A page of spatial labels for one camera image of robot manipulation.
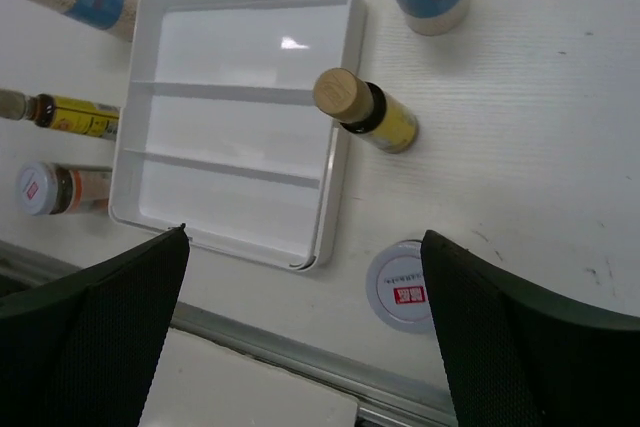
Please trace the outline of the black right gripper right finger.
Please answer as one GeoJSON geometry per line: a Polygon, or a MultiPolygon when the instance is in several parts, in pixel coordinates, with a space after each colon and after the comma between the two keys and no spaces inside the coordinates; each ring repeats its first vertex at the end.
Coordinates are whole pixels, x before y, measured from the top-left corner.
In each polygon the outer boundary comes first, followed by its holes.
{"type": "Polygon", "coordinates": [[[552,292],[433,230],[421,262],[459,425],[638,425],[638,318],[552,292]]]}

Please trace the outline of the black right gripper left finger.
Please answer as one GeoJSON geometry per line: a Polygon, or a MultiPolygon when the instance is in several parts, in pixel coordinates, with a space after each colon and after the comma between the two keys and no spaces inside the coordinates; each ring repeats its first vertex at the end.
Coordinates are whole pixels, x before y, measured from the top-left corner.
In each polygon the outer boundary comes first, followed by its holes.
{"type": "Polygon", "coordinates": [[[2,425],[138,425],[189,254],[185,228],[174,227],[2,297],[2,425]]]}

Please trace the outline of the white lid spice jar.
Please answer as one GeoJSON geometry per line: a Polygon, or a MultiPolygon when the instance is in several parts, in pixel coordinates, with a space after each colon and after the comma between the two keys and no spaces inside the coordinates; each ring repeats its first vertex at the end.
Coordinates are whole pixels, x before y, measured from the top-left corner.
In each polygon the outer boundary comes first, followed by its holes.
{"type": "Polygon", "coordinates": [[[410,334],[434,330],[421,262],[421,242],[397,242],[372,260],[366,295],[376,316],[393,329],[410,334]]]}
{"type": "Polygon", "coordinates": [[[97,213],[107,208],[111,179],[110,168],[29,162],[15,189],[18,204],[32,216],[97,213]]]}

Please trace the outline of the wooden cap yellow bottle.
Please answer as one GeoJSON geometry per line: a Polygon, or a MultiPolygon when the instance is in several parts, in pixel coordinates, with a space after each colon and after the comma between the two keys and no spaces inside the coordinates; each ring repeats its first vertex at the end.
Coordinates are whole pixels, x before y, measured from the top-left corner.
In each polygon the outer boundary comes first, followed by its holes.
{"type": "Polygon", "coordinates": [[[347,69],[323,72],[315,82],[313,99],[347,132],[383,152],[404,152],[418,136],[417,119],[404,104],[347,69]]]}
{"type": "Polygon", "coordinates": [[[40,128],[114,141],[119,109],[75,98],[1,90],[1,117],[30,121],[40,128]]]}

